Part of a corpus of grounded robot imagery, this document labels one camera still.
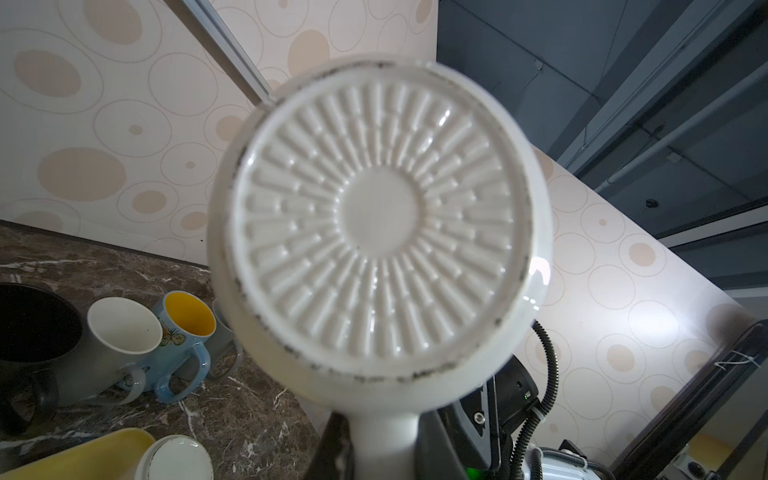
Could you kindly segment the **small grey mug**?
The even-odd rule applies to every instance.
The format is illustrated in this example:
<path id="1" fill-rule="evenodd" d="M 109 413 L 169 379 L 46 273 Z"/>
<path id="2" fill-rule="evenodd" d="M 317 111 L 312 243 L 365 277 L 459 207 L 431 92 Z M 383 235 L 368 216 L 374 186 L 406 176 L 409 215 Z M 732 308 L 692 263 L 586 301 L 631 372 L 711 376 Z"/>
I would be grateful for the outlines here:
<path id="1" fill-rule="evenodd" d="M 115 407 L 135 401 L 147 385 L 141 363 L 161 339 L 159 320 L 142 304 L 122 297 L 94 302 L 83 338 L 54 366 L 57 405 Z"/>

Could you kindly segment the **blue mug yellow inside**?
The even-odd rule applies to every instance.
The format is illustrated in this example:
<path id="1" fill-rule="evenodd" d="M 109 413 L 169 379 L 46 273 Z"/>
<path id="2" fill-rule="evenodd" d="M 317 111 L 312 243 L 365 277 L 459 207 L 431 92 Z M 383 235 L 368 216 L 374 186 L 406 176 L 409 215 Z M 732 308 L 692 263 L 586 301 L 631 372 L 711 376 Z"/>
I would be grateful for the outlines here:
<path id="1" fill-rule="evenodd" d="M 198 297 L 184 291 L 172 291 L 151 309 L 161 326 L 159 346 L 138 367 L 146 376 L 144 392 L 153 391 L 163 403 L 183 400 L 205 380 L 211 367 L 211 355 L 205 342 L 216 331 L 212 310 Z M 180 393 L 170 388 L 171 377 L 189 359 L 197 363 L 192 380 Z"/>

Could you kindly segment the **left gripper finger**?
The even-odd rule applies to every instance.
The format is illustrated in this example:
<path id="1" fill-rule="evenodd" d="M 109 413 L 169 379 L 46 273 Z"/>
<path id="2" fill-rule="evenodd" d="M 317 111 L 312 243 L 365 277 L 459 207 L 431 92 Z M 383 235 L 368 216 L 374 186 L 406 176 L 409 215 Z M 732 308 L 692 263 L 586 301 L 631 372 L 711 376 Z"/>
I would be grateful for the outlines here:
<path id="1" fill-rule="evenodd" d="M 318 448 L 303 476 L 304 480 L 351 480 L 354 450 L 347 419 L 332 412 Z"/>

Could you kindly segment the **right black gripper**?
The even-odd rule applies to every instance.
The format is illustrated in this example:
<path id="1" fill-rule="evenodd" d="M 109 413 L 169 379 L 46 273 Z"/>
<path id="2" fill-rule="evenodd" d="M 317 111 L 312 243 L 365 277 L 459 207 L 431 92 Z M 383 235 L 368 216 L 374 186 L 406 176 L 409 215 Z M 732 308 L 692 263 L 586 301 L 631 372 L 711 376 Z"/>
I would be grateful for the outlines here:
<path id="1" fill-rule="evenodd" d="M 485 479 L 497 469 L 498 409 L 493 383 L 421 415 L 418 479 Z"/>

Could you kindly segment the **black mug white base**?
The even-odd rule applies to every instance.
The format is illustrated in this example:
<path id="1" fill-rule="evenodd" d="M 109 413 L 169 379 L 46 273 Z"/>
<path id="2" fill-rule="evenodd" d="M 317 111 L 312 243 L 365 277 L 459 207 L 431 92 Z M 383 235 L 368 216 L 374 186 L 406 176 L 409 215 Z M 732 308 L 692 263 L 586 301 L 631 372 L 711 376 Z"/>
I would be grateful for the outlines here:
<path id="1" fill-rule="evenodd" d="M 80 342 L 82 315 L 60 295 L 36 286 L 1 284 L 1 431 L 38 429 L 55 414 L 53 365 Z"/>

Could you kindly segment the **cream white mug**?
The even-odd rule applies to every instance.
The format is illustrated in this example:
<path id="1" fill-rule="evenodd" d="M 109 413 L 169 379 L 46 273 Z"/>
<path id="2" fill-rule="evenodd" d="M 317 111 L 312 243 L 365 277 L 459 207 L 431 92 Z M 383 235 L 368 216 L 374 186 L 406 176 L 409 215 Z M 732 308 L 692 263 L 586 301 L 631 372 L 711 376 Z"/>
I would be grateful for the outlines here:
<path id="1" fill-rule="evenodd" d="M 141 457 L 129 479 L 212 480 L 213 464 L 208 451 L 197 440 L 184 435 L 156 441 Z"/>

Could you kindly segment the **large grey mug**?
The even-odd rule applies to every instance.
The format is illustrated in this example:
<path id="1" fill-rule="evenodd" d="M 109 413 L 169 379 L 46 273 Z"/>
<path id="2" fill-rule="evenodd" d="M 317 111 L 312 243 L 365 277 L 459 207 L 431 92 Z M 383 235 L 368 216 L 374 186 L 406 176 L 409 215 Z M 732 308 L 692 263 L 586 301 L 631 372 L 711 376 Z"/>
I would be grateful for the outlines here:
<path id="1" fill-rule="evenodd" d="M 190 320 L 182 320 L 180 328 L 189 342 L 203 343 L 210 356 L 210 369 L 207 380 L 219 380 L 233 373 L 241 363 L 243 349 L 229 327 L 216 303 L 213 308 L 195 297 L 186 294 L 187 300 L 181 301 L 180 312 L 191 315 Z"/>

